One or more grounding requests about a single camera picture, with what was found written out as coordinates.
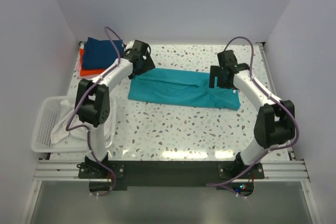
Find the teal t shirt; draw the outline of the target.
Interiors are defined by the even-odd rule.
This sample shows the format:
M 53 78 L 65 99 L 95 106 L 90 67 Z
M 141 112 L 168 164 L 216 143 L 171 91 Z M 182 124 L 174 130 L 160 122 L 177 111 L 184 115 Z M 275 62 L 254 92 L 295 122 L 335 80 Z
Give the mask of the teal t shirt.
M 154 68 L 131 80 L 128 99 L 141 102 L 237 111 L 237 91 L 209 87 L 209 73 Z

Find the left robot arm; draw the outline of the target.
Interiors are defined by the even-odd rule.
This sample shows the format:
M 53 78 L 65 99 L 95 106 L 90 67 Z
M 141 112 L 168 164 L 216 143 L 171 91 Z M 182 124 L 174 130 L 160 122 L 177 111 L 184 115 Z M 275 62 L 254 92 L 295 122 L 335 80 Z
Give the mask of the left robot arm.
M 104 124 L 110 114 L 110 92 L 125 78 L 133 79 L 155 68 L 151 58 L 151 46 L 143 41 L 133 40 L 126 44 L 122 53 L 117 53 L 114 63 L 102 74 L 78 84 L 74 113 L 87 132 L 89 153 L 80 173 L 97 178 L 116 179 L 108 165 L 108 153 L 105 147 Z

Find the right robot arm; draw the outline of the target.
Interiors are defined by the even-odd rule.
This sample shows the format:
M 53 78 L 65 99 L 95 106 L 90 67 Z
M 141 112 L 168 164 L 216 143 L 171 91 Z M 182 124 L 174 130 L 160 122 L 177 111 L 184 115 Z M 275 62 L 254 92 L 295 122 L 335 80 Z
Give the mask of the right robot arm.
M 217 59 L 218 65 L 211 66 L 209 87 L 239 90 L 257 111 L 254 138 L 236 155 L 228 170 L 232 178 L 246 178 L 268 152 L 297 138 L 295 106 L 270 92 L 252 74 L 248 64 L 238 63 L 233 51 L 224 50 L 218 53 Z

